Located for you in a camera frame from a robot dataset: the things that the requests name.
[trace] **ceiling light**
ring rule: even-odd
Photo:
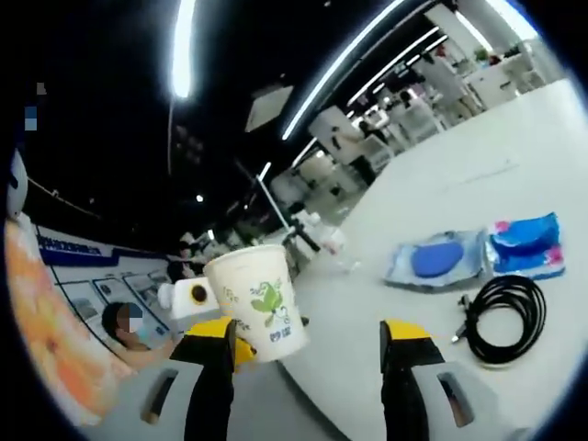
[[[267,163],[266,164],[266,166],[264,167],[264,169],[261,171],[261,173],[257,177],[260,181],[263,181],[264,180],[264,177],[266,177],[267,171],[269,170],[269,167],[271,167],[271,166],[272,166],[272,163]]]
[[[410,66],[411,64],[414,64],[419,58],[421,58],[420,55],[414,55],[408,62],[406,62],[406,65]]]
[[[458,18],[459,23],[461,23],[469,31],[469,33],[474,36],[474,39],[476,39],[478,43],[481,44],[482,48],[488,52],[494,51],[490,42],[487,41],[483,35],[481,35],[481,32],[479,32],[474,27],[474,25],[472,25],[469,20],[463,16],[463,14],[461,14],[459,11],[456,11],[456,17]]]
[[[486,0],[486,3],[501,16],[506,24],[514,31],[521,40],[535,39],[537,31],[525,20],[516,9],[504,0]]]
[[[180,98],[187,98],[192,86],[190,41],[192,40],[192,17],[194,16],[195,3],[196,0],[181,0],[175,23],[172,86],[175,95]]]
[[[298,123],[300,122],[300,120],[302,119],[302,117],[304,116],[304,114],[308,110],[309,106],[314,101],[314,99],[317,97],[317,95],[319,95],[319,93],[322,91],[322,89],[325,87],[327,82],[334,75],[334,73],[339,68],[339,66],[341,66],[341,64],[343,64],[345,59],[351,54],[353,49],[355,49],[357,47],[357,45],[359,43],[361,43],[363,41],[363,39],[365,37],[367,37],[368,34],[372,30],[374,30],[374,28],[384,18],[386,18],[388,16],[388,14],[390,12],[392,12],[394,9],[396,9],[398,6],[400,6],[402,3],[404,3],[404,0],[392,1],[388,6],[386,6],[384,8],[384,10],[382,10],[377,16],[375,16],[369,22],[369,24],[361,30],[361,32],[359,32],[356,35],[356,37],[353,39],[353,41],[351,41],[351,43],[349,43],[349,45],[345,49],[343,49],[343,51],[339,54],[339,56],[336,58],[336,60],[333,62],[333,64],[331,64],[331,66],[329,66],[327,71],[322,75],[319,82],[312,88],[311,92],[306,97],[306,99],[302,102],[302,105],[300,106],[300,108],[298,109],[296,114],[294,115],[294,118],[292,118],[292,120],[290,121],[290,123],[286,127],[286,130],[284,131],[284,134],[282,135],[282,140],[285,141],[289,138],[289,136],[292,134],[292,131],[294,131],[294,129],[296,129],[296,126],[298,125]]]
[[[382,90],[384,88],[384,84],[382,83],[381,85],[378,85],[373,91],[372,94],[376,94],[377,92],[379,92],[380,90]]]
[[[435,41],[433,41],[431,44],[429,44],[426,48],[424,48],[425,52],[429,52],[431,49],[436,48],[438,45],[440,45],[443,41],[447,40],[448,36],[444,35],[443,37],[441,37],[440,39],[437,39]]]
[[[358,99],[360,96],[362,96],[374,83],[376,83],[378,81],[378,79],[383,74],[385,74],[394,64],[396,64],[398,61],[400,61],[404,57],[404,55],[406,55],[408,52],[412,51],[414,48],[416,48],[423,41],[425,41],[426,39],[431,37],[433,34],[435,34],[438,30],[439,30],[439,27],[435,26],[434,28],[429,30],[426,34],[424,34],[420,39],[418,39],[417,41],[414,41],[404,51],[402,51],[401,53],[396,55],[396,57],[394,57],[394,59],[391,62],[386,64],[382,70],[380,70],[378,73],[376,73],[372,77],[371,80],[369,80],[367,83],[365,83],[364,86],[361,89],[359,89],[355,95],[353,95],[351,97],[351,99],[347,102],[347,105],[351,106],[356,99]]]
[[[298,165],[298,163],[300,162],[300,160],[304,157],[304,155],[307,153],[307,151],[311,149],[312,145],[314,145],[314,143],[316,141],[318,141],[316,138],[312,138],[311,139],[311,142],[309,142],[308,144],[306,144],[306,147],[304,147],[304,149],[302,149],[302,152],[300,152],[300,154],[292,162],[291,168],[294,168],[296,165]]]

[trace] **white table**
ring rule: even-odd
[[[311,343],[283,365],[351,440],[384,440],[379,321],[398,318],[421,324],[447,361],[479,375],[514,424],[541,424],[587,347],[587,198],[588,125],[566,80],[428,139],[391,161],[345,220],[351,251],[363,265],[347,277],[335,275],[322,254],[296,279]],[[487,369],[467,342],[449,342],[464,320],[460,292],[423,295],[381,283],[398,243],[552,210],[560,217],[567,272],[538,282],[548,304],[545,329],[511,366]],[[481,320],[482,335],[496,344],[515,341],[520,329],[512,311]]]

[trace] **white paper cup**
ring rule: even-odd
[[[237,320],[237,335],[257,351],[257,361],[280,359],[307,344],[283,246],[225,254],[209,262],[204,274],[222,311]]]

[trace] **black cable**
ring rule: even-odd
[[[484,285],[472,303],[464,295],[459,304],[465,309],[466,321],[451,339],[452,342],[465,336],[471,352],[491,364],[508,363],[528,351],[541,335],[547,314],[541,288],[530,278],[521,276],[496,277]],[[494,308],[513,308],[521,316],[523,334],[514,345],[491,345],[478,333],[478,319]]]

